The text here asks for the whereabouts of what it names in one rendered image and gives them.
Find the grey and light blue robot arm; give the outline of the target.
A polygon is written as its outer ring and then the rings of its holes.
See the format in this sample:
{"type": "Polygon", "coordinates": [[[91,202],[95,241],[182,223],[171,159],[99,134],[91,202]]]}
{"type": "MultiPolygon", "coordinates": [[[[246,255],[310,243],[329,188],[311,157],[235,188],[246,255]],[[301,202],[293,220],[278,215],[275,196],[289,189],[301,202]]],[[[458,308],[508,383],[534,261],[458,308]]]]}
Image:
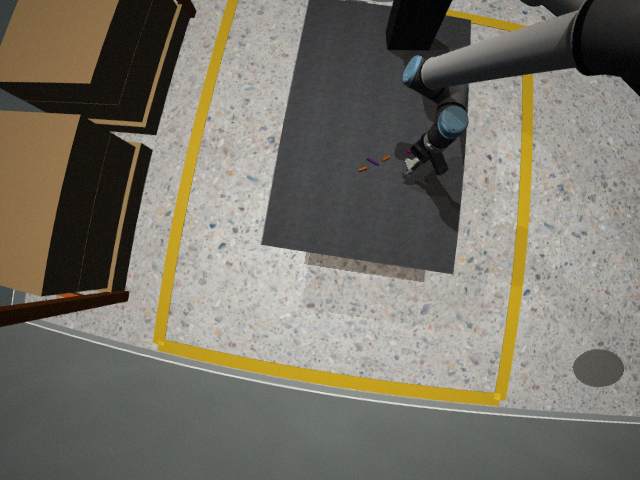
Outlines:
{"type": "Polygon", "coordinates": [[[424,136],[437,175],[448,170],[442,152],[468,126],[469,83],[576,68],[621,77],[640,96],[640,0],[520,1],[556,17],[426,60],[416,55],[403,73],[404,85],[438,104],[424,136]]]}

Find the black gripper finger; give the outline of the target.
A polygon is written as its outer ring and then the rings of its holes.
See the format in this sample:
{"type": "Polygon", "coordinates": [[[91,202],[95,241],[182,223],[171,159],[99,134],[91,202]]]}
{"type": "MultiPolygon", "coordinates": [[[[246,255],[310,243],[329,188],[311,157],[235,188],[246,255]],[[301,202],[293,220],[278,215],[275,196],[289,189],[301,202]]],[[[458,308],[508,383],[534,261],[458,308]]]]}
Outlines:
{"type": "Polygon", "coordinates": [[[406,159],[405,163],[406,166],[408,168],[408,171],[404,174],[406,175],[410,175],[415,169],[417,169],[422,163],[424,162],[424,160],[419,160],[418,158],[414,158],[413,160],[410,159],[406,159]],[[416,163],[416,164],[415,164],[416,163]],[[414,165],[415,164],[415,165],[414,165]],[[413,166],[414,165],[414,166],[413,166]],[[413,167],[412,167],[413,166],[413,167]]]}

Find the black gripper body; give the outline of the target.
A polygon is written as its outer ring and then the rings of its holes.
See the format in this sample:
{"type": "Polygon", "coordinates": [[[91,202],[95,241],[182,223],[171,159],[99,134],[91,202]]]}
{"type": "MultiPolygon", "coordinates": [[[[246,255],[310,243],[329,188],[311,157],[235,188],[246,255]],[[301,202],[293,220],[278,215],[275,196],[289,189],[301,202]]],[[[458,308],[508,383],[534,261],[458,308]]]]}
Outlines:
{"type": "Polygon", "coordinates": [[[417,141],[410,149],[410,151],[414,154],[414,156],[415,157],[417,156],[419,159],[424,160],[424,163],[427,162],[430,159],[429,155],[427,153],[427,149],[426,149],[426,147],[424,145],[424,136],[425,136],[426,133],[424,133],[421,136],[422,138],[419,141],[417,141]]]}

